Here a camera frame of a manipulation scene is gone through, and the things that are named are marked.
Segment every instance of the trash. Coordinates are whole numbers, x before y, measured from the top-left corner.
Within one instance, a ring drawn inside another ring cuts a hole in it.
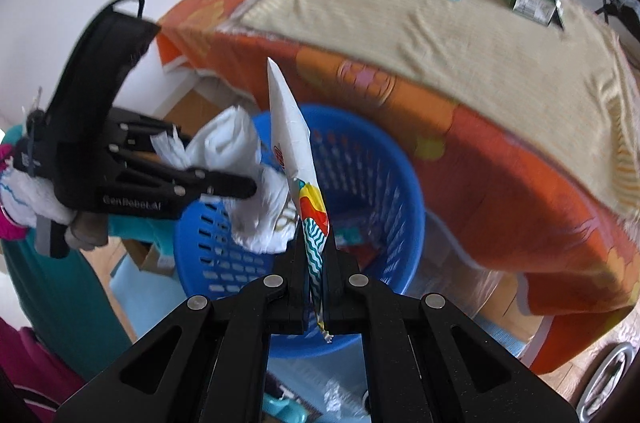
[[[173,136],[166,132],[152,136],[151,143],[158,156],[176,168],[200,167],[253,178],[257,184],[253,197],[223,199],[233,240],[254,253],[286,251],[296,231],[295,206],[289,199],[286,177],[260,164],[260,138],[243,108],[222,111],[186,148],[175,130]]]
[[[318,326],[326,342],[332,336],[322,321],[322,251],[329,234],[329,218],[318,187],[311,155],[309,128],[278,65],[267,59],[271,104],[271,145],[289,182],[289,193],[302,219],[311,297]]]
[[[332,226],[335,246],[353,255],[361,272],[385,249],[380,217],[371,209],[337,215]]]

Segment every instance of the metal screw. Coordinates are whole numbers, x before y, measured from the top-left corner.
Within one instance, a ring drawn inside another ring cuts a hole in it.
[[[199,311],[207,307],[207,298],[202,295],[194,295],[187,300],[187,307],[193,311]]]
[[[424,299],[424,302],[433,309],[442,309],[446,304],[444,297],[442,295],[438,295],[437,293],[431,293],[430,295],[427,295],[427,297]]]
[[[267,288],[278,288],[282,286],[284,279],[280,275],[267,275],[263,282]]]
[[[349,284],[355,286],[356,288],[361,288],[366,286],[369,283],[369,278],[366,275],[362,275],[361,273],[356,273],[355,275],[351,275],[349,278]]]

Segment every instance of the teal cloth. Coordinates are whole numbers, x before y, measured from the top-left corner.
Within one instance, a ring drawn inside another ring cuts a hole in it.
[[[21,126],[12,127],[2,143],[15,145],[21,133]],[[173,224],[114,215],[110,234],[156,243],[162,253],[172,255]],[[34,236],[31,229],[22,241],[1,241],[20,305],[47,349],[89,381],[131,342],[82,254],[43,257],[34,249]]]
[[[175,221],[168,219],[145,219],[128,215],[109,216],[109,235],[143,243],[154,243],[162,255],[174,254],[174,227]]]

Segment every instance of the white fabric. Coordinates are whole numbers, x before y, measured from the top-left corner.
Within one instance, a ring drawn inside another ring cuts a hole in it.
[[[223,200],[232,238],[254,253],[282,253],[287,249],[296,230],[287,180],[260,164],[260,138],[243,108],[222,111],[196,133],[186,148],[177,132],[172,137],[165,132],[152,136],[151,143],[158,156],[173,167],[200,167],[253,178],[257,184],[253,197]]]
[[[287,178],[260,166],[258,191],[247,200],[224,200],[236,244],[254,253],[280,253],[296,234],[296,207],[289,199]]]
[[[76,212],[56,199],[51,181],[30,177],[12,165],[0,175],[0,202],[15,223],[35,228],[38,215],[60,225],[71,223]]]

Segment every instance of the orange bedspread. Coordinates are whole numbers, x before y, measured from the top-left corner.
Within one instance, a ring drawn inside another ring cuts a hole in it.
[[[555,316],[536,373],[554,370],[629,313],[640,292],[638,248],[570,177],[418,84],[293,42],[216,31],[243,1],[180,2],[161,19],[163,63],[212,70],[266,110],[269,56],[299,102],[354,111],[390,133],[411,157],[428,208],[470,259],[521,274],[530,313]]]

